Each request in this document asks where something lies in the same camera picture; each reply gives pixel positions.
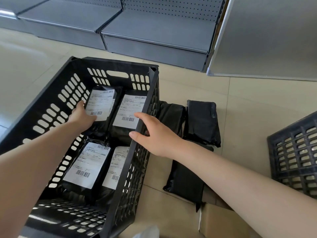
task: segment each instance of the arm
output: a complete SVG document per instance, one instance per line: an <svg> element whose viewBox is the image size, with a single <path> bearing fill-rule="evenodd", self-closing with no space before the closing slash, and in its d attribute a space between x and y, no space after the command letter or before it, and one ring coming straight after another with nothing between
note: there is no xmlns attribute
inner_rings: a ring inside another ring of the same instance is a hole
<svg viewBox="0 0 317 238"><path fill-rule="evenodd" d="M135 116L143 120L150 136L131 132L133 140L196 173L263 238L316 236L316 200L182 140L152 116Z"/></svg>
<svg viewBox="0 0 317 238"><path fill-rule="evenodd" d="M69 146L95 119L80 101L67 123L0 156L0 237L18 237Z"/></svg>

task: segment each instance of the perforated metal panel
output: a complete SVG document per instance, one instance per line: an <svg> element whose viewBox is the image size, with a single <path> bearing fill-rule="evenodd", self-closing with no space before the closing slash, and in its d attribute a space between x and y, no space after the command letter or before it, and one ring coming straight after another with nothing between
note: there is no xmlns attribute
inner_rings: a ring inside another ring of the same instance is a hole
<svg viewBox="0 0 317 238"><path fill-rule="evenodd" d="M82 2L82 3L93 4L98 6L105 6L105 7L122 8L121 0L66 0L66 1Z"/></svg>
<svg viewBox="0 0 317 238"><path fill-rule="evenodd" d="M216 22L223 0L123 0L125 9Z"/></svg>

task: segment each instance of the white shipping label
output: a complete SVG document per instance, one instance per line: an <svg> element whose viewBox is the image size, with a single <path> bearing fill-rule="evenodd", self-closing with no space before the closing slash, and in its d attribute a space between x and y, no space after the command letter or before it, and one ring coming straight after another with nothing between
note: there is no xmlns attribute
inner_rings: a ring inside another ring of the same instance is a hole
<svg viewBox="0 0 317 238"><path fill-rule="evenodd" d="M109 151L110 147L89 142L63 180L91 189Z"/></svg>
<svg viewBox="0 0 317 238"><path fill-rule="evenodd" d="M107 120L114 104L114 89L92 90L86 106L86 114L97 115L96 121Z"/></svg>
<svg viewBox="0 0 317 238"><path fill-rule="evenodd" d="M113 126L136 129L139 118L136 112L142 112L146 96L124 95Z"/></svg>
<svg viewBox="0 0 317 238"><path fill-rule="evenodd" d="M105 180L102 186L108 187L110 189L116 189L120 178L120 174L125 163L126 156L128 155L129 147L119 146L115 148L111 164Z"/></svg>

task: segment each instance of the person's left hand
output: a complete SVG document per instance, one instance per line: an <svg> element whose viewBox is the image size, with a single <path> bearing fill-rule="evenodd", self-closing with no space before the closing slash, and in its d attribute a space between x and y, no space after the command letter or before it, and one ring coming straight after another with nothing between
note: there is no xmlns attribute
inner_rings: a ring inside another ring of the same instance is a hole
<svg viewBox="0 0 317 238"><path fill-rule="evenodd" d="M72 114L69 116L68 122L76 124L80 132L84 132L93 124L97 119L96 115L90 116L86 114L84 109L84 101L78 102L76 108L73 109Z"/></svg>

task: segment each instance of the black plastic crate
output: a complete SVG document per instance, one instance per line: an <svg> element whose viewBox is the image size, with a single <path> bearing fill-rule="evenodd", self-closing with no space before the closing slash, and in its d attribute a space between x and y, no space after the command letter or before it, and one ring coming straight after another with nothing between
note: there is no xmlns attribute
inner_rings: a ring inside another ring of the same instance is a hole
<svg viewBox="0 0 317 238"><path fill-rule="evenodd" d="M127 78L111 76L124 72ZM0 143L0 154L35 139L65 122L79 100L86 101L97 84L148 90L143 112L156 116L159 109L158 66L99 58L71 57L18 118ZM145 132L140 120L136 131ZM77 137L33 208L22 235L27 237L116 237L134 222L150 153L132 141L108 213L63 200L56 190L84 141Z"/></svg>
<svg viewBox="0 0 317 238"><path fill-rule="evenodd" d="M267 137L272 178L317 199L317 112Z"/></svg>

